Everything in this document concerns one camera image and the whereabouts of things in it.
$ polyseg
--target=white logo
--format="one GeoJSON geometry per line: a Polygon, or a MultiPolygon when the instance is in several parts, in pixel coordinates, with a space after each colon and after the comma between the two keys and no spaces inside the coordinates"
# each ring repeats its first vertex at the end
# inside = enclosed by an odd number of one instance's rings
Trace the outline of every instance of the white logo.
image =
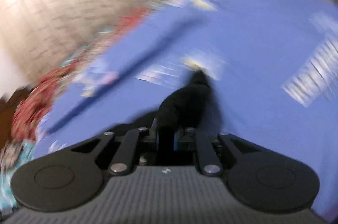
{"type": "Polygon", "coordinates": [[[168,174],[170,172],[171,172],[171,169],[169,169],[169,168],[166,168],[166,169],[162,170],[162,173],[165,173],[165,174],[168,174]]]}

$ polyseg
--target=dark brown object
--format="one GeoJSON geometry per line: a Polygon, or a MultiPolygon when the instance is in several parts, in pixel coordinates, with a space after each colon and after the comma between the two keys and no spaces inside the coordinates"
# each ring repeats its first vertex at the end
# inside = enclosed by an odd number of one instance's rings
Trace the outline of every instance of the dark brown object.
{"type": "Polygon", "coordinates": [[[11,126],[15,109],[29,93],[28,88],[17,89],[7,102],[5,98],[0,98],[0,149],[5,146],[7,140],[12,139],[11,126]]]}

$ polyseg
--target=blue fabric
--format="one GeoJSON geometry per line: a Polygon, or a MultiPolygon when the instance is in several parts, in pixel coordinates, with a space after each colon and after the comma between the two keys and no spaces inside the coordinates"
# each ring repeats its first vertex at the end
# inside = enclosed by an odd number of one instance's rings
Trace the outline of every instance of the blue fabric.
{"type": "Polygon", "coordinates": [[[338,36],[336,7],[321,0],[179,1],[181,8],[166,6],[103,56],[109,71],[124,75],[118,83],[95,92],[90,104],[82,89],[69,89],[42,124],[49,134],[35,156],[55,141],[70,146],[158,107],[195,62],[213,78],[222,131],[311,166],[321,182],[313,209],[324,214],[338,191],[338,104],[324,98],[329,87],[303,100],[286,90],[325,38],[338,36]],[[163,47],[165,34],[170,45],[163,47]]]}
{"type": "Polygon", "coordinates": [[[33,160],[33,148],[35,143],[29,140],[22,142],[22,151],[19,155],[17,162],[13,168],[0,175],[1,180],[1,194],[0,194],[0,210],[1,212],[8,212],[10,209],[15,208],[17,203],[11,191],[11,179],[15,171],[23,164],[33,160]]]}

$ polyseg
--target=red fabric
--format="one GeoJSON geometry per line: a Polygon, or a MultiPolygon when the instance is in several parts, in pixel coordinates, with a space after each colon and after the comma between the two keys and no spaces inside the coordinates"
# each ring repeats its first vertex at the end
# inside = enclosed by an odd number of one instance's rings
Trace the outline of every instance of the red fabric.
{"type": "MultiPolygon", "coordinates": [[[[122,35],[128,33],[147,13],[147,9],[139,8],[129,16],[122,17],[114,30],[114,39],[118,40],[122,35]]],[[[73,60],[71,64],[53,69],[40,78],[40,83],[36,89],[16,108],[11,129],[13,139],[35,141],[36,127],[41,118],[51,110],[53,95],[60,79],[76,70],[81,59],[82,55],[73,60]]]]}

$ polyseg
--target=gray ribbed panel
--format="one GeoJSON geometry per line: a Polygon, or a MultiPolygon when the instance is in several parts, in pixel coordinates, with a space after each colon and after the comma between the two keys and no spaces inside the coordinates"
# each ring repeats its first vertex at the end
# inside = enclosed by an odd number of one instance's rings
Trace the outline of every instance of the gray ribbed panel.
{"type": "Polygon", "coordinates": [[[112,178],[89,203],[63,213],[19,210],[6,224],[323,224],[310,210],[270,215],[245,207],[218,178],[195,168],[139,166],[126,177],[112,178]]]}

